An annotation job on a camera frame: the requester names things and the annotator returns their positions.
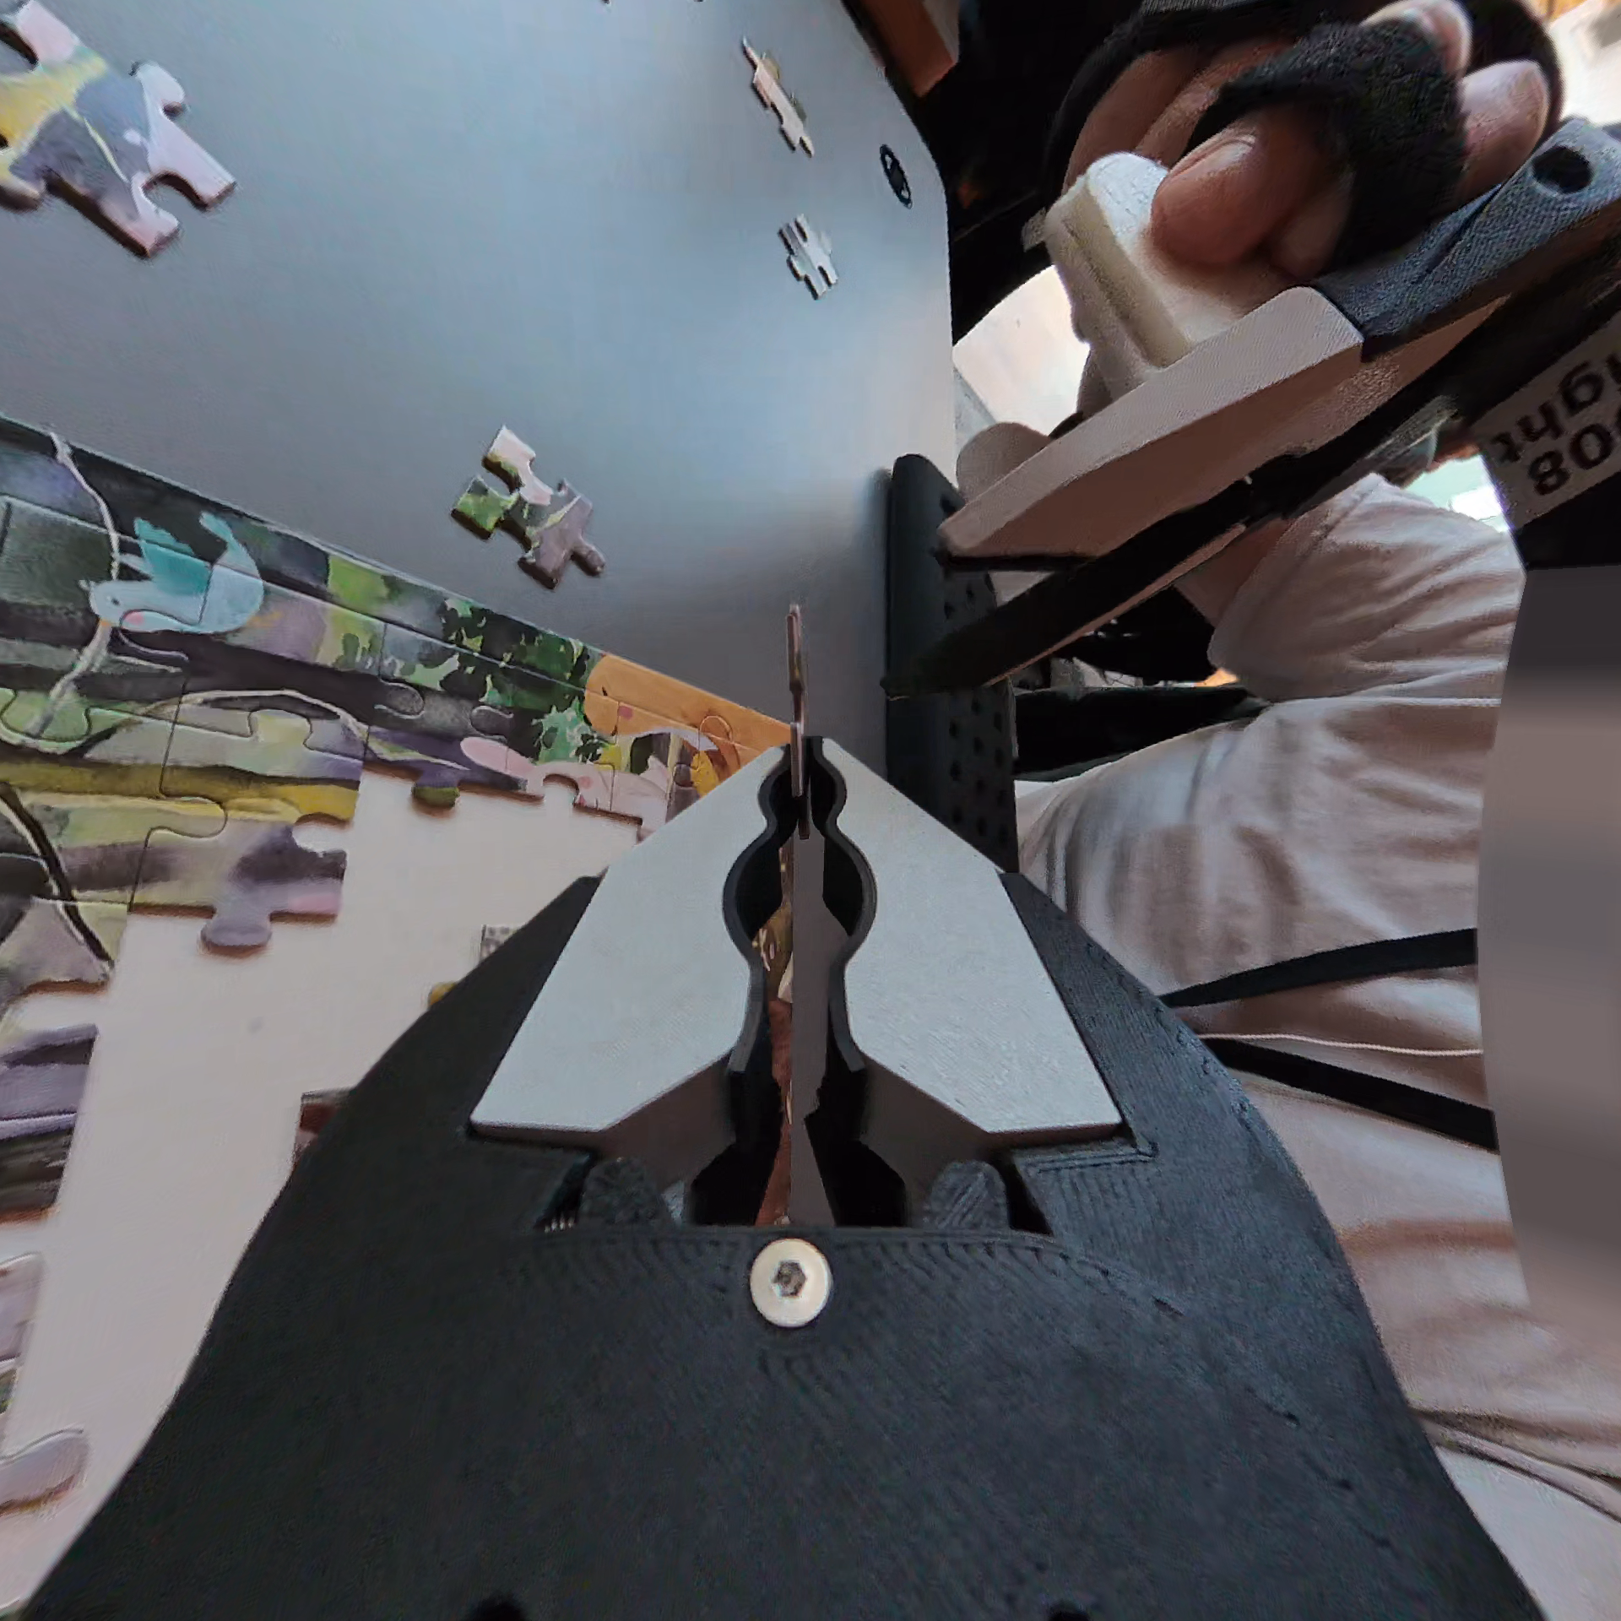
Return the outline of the purple yellow jigsaw piece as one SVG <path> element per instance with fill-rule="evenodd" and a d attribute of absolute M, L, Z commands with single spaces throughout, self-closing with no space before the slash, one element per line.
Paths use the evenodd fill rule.
<path fill-rule="evenodd" d="M 9 206 L 63 192 L 131 252 L 155 252 L 178 233 L 178 216 L 149 195 L 155 181 L 180 186 L 199 206 L 231 195 L 231 172 L 173 122 L 186 94 L 159 63 L 114 72 L 37 0 L 9 10 L 0 30 L 31 56 L 25 72 L 0 76 Z"/>

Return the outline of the person's right hand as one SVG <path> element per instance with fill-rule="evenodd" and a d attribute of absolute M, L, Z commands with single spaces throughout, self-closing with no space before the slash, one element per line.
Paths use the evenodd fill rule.
<path fill-rule="evenodd" d="M 1525 5 L 1142 5 L 1055 115 L 1045 206 L 1132 154 L 1165 169 L 1165 252 L 1308 283 L 1503 186 L 1562 102 Z"/>

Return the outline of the pale lilac jigsaw piece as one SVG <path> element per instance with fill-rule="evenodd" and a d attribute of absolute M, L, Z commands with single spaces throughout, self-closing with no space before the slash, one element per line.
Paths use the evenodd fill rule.
<path fill-rule="evenodd" d="M 739 51 L 753 68 L 748 86 L 757 102 L 777 117 L 777 137 L 788 139 L 788 149 L 818 156 L 805 109 L 783 86 L 777 61 L 771 51 L 757 51 L 748 38 L 739 38 Z"/>

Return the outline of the jigsaw piece with brown edge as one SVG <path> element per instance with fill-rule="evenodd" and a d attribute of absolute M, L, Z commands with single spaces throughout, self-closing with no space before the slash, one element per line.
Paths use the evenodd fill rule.
<path fill-rule="evenodd" d="M 788 695 L 789 695 L 789 829 L 777 851 L 783 902 L 773 914 L 773 942 L 783 951 L 771 965 L 771 1068 L 777 1085 L 783 1125 L 777 1158 L 762 1196 L 762 1229 L 825 1222 L 830 1202 L 806 1143 L 806 1115 L 825 1074 L 825 1007 L 830 1007 L 830 956 L 832 918 L 822 902 L 825 846 L 814 829 L 806 796 L 806 667 L 805 667 L 805 616 L 788 611 Z"/>

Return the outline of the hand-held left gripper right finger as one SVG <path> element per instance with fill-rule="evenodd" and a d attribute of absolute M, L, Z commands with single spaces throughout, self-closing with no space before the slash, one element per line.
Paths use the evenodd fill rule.
<path fill-rule="evenodd" d="M 844 1229 L 901 1229 L 959 1158 L 1122 1133 L 1008 873 L 832 741 L 806 743 L 830 1046 L 806 1143 Z"/>

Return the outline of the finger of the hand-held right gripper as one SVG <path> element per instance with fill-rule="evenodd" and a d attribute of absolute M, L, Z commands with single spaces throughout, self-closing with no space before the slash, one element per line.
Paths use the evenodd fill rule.
<path fill-rule="evenodd" d="M 944 520 L 951 559 L 1093 559 L 1275 458 L 1326 447 L 1460 342 L 1460 322 L 1379 360 L 1316 287 L 1263 264 L 1193 271 L 1148 233 L 1165 169 L 1094 159 L 1045 246 L 1107 403 Z"/>

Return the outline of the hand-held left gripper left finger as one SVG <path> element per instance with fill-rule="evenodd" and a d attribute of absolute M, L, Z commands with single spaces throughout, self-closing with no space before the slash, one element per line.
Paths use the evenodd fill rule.
<path fill-rule="evenodd" d="M 789 748 L 771 748 L 610 864 L 473 1133 L 635 1158 L 695 1222 L 783 1208 L 789 818 Z"/>

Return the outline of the green purple pink jigsaw piece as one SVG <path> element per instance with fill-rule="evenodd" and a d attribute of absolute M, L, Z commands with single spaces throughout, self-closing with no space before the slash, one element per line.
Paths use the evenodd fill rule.
<path fill-rule="evenodd" d="M 603 571 L 603 555 L 589 543 L 594 504 L 568 481 L 549 488 L 531 468 L 531 444 L 524 444 L 512 427 L 500 427 L 489 447 L 480 451 L 480 468 L 496 481 L 473 477 L 452 517 L 478 537 L 512 535 L 520 543 L 520 567 L 552 588 L 568 567 L 582 577 Z"/>

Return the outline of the black perforated pad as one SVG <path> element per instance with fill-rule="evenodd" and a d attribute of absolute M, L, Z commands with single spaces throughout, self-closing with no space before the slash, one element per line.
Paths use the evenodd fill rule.
<path fill-rule="evenodd" d="M 939 524 L 959 508 L 928 458 L 897 458 L 886 499 L 886 676 L 993 611 L 983 571 L 944 567 Z M 1019 868 L 1011 687 L 886 698 L 886 775 L 1004 873 Z"/>

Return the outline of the animal jigsaw puzzle board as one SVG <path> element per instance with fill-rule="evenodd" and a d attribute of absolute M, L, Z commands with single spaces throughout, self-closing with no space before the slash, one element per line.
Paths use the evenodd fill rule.
<path fill-rule="evenodd" d="M 3 423 L 3 1616 L 359 1074 L 788 730 Z"/>

